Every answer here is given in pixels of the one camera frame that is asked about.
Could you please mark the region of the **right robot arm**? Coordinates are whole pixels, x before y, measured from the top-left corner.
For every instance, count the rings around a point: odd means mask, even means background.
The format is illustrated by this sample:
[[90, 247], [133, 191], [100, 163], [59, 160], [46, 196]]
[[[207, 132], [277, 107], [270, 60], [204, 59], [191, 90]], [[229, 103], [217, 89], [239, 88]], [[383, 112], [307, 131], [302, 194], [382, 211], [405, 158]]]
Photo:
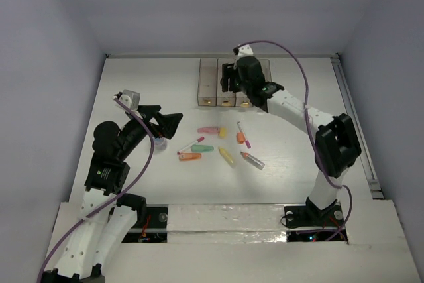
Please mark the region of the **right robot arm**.
[[310, 107], [276, 82], [266, 80], [259, 60], [244, 56], [222, 65], [223, 92], [243, 92], [250, 103], [303, 131], [311, 142], [318, 175], [305, 203], [286, 212], [289, 228], [322, 227], [334, 212], [343, 178], [362, 154], [353, 120]]

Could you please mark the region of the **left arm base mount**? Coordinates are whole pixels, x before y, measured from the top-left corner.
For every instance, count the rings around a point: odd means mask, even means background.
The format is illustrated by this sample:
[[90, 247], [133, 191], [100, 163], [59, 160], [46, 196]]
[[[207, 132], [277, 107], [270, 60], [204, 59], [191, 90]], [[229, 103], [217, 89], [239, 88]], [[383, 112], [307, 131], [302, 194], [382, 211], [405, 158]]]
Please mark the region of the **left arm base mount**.
[[168, 206], [148, 205], [145, 220], [124, 236], [122, 243], [166, 243], [168, 240]]

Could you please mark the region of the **clear jar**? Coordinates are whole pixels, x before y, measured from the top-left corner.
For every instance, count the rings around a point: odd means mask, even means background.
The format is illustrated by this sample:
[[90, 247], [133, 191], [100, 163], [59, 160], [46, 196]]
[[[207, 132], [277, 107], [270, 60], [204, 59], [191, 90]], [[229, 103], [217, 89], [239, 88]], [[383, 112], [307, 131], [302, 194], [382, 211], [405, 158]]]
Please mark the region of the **clear jar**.
[[168, 146], [168, 141], [164, 137], [157, 137], [154, 138], [154, 150], [156, 152], [161, 152], [163, 150], [166, 150]]

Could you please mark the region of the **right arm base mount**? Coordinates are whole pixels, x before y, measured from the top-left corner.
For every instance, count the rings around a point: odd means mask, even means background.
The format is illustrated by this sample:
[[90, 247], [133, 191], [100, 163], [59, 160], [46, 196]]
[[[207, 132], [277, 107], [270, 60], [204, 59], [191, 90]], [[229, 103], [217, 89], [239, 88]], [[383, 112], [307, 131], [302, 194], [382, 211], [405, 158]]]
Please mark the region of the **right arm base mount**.
[[280, 224], [287, 229], [289, 243], [348, 241], [343, 211], [338, 203], [325, 211], [306, 204], [285, 206]]

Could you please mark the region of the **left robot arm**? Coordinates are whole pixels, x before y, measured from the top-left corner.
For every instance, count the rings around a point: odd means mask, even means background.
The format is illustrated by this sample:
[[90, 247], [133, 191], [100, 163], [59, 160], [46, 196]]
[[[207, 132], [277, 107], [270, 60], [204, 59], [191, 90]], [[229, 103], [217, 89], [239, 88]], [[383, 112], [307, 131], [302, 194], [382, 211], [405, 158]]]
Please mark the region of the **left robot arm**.
[[147, 222], [146, 200], [125, 185], [131, 152], [148, 137], [171, 139], [181, 113], [161, 114], [159, 105], [124, 107], [129, 121], [96, 126], [79, 219], [49, 252], [59, 247], [62, 256], [52, 270], [41, 268], [38, 282], [104, 282], [104, 271], [130, 228]]

